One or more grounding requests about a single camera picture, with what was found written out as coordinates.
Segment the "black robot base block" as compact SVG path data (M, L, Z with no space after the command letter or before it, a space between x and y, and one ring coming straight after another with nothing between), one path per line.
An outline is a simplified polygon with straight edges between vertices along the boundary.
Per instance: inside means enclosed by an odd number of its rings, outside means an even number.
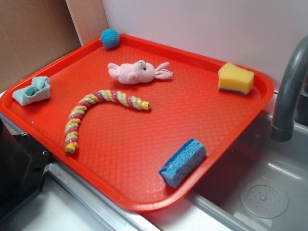
M12 135L0 123L0 219L4 220L43 188L50 151L27 133Z

